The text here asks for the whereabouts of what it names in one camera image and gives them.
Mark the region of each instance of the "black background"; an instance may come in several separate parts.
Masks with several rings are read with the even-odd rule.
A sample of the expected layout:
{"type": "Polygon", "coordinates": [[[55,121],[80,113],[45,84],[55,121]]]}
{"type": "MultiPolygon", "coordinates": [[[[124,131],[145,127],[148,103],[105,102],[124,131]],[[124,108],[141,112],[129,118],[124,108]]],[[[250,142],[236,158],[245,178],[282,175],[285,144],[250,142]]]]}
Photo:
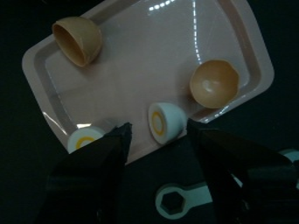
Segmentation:
{"type": "MultiPolygon", "coordinates": [[[[33,223],[51,168],[66,157],[42,118],[21,68],[23,52],[51,34],[58,18],[78,16],[100,1],[0,0],[0,223],[33,223]]],[[[273,150],[299,148],[299,2],[248,0],[274,68],[270,88],[209,124],[273,150]]],[[[125,167],[118,223],[213,223],[210,205],[177,220],[154,211],[164,183],[192,185],[201,172],[186,139],[125,167]]]]}

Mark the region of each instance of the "pink tray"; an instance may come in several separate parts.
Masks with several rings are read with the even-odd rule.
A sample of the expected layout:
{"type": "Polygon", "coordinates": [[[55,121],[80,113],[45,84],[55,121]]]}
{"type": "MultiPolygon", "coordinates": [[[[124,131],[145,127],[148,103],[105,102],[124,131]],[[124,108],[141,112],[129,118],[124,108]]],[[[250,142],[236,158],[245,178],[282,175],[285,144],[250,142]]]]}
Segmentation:
{"type": "Polygon", "coordinates": [[[69,62],[51,35],[22,56],[41,112],[65,148],[76,129],[109,131],[130,122],[132,162],[161,147],[146,123],[152,102],[176,104],[206,123],[270,85],[273,68],[245,0],[106,0],[82,17],[104,37],[88,67],[69,62]],[[192,71],[212,59],[229,61],[240,75],[236,98],[216,110],[198,105],[188,89],[192,71]]]}

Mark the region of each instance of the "dark surface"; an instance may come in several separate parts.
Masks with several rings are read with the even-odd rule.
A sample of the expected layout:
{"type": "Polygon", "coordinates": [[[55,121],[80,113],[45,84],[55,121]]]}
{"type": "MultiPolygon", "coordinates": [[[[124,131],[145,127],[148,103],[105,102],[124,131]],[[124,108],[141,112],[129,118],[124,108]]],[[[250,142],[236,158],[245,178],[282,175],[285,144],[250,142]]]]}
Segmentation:
{"type": "MultiPolygon", "coordinates": [[[[98,1],[0,0],[0,223],[33,223],[41,208],[46,175],[66,156],[42,118],[21,68],[23,52],[50,33],[55,19],[78,16],[98,1]]],[[[270,88],[210,125],[273,150],[299,148],[299,2],[248,0],[274,68],[270,88]]],[[[186,139],[125,168],[118,223],[213,223],[210,205],[177,220],[154,211],[154,192],[169,182],[201,181],[186,139]]]]}

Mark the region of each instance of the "brown eggshell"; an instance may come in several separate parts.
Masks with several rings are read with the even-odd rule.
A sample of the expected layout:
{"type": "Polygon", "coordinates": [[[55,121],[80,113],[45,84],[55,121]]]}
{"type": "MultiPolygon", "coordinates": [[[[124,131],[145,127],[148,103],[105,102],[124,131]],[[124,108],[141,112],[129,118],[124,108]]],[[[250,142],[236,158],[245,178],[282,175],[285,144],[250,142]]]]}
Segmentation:
{"type": "Polygon", "coordinates": [[[51,25],[51,34],[69,60],[84,67],[98,55],[101,34],[84,17],[65,17],[51,25]]]}
{"type": "Polygon", "coordinates": [[[238,74],[225,60],[198,65],[189,82],[194,101],[205,108],[224,107],[238,92],[238,74]]]}

